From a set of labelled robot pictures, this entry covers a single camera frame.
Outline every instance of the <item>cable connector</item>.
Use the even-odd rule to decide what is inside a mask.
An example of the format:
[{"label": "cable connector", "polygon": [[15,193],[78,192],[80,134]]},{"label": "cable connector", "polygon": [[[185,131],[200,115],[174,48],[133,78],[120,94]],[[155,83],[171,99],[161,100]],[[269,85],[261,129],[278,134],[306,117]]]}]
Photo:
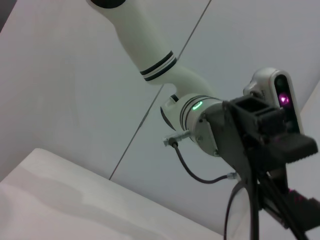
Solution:
[{"label": "cable connector", "polygon": [[187,131],[184,131],[184,132],[178,132],[178,133],[175,133],[175,134],[172,134],[170,136],[166,136],[163,138],[163,143],[165,146],[168,146],[174,142],[178,143],[180,141],[182,141],[183,139],[186,139],[186,138],[190,138],[191,137],[191,132],[189,130]]},{"label": "cable connector", "polygon": [[230,180],[237,179],[238,174],[236,172],[230,172],[226,175],[226,177]]}]

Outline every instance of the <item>white table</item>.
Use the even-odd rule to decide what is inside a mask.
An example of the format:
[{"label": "white table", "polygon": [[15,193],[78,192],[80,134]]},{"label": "white table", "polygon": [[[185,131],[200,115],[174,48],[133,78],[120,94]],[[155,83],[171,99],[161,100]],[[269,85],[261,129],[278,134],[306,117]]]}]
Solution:
[{"label": "white table", "polygon": [[222,236],[35,149],[0,183],[0,239],[221,240]]}]

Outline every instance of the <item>green led light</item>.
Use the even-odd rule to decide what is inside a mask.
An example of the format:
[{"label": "green led light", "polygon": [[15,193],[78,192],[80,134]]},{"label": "green led light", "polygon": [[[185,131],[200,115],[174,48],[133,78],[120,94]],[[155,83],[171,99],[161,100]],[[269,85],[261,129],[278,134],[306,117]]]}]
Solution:
[{"label": "green led light", "polygon": [[199,108],[201,105],[203,104],[202,101],[198,102],[192,109],[196,110],[197,108]]}]

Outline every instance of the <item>camera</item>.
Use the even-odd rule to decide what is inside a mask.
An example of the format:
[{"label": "camera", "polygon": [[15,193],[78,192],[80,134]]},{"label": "camera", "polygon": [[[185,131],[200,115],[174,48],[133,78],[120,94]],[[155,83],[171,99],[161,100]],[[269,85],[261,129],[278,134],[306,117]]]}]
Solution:
[{"label": "camera", "polygon": [[271,105],[283,108],[289,133],[303,134],[300,112],[290,75],[283,70],[265,67],[257,70],[243,95],[252,95]]}]

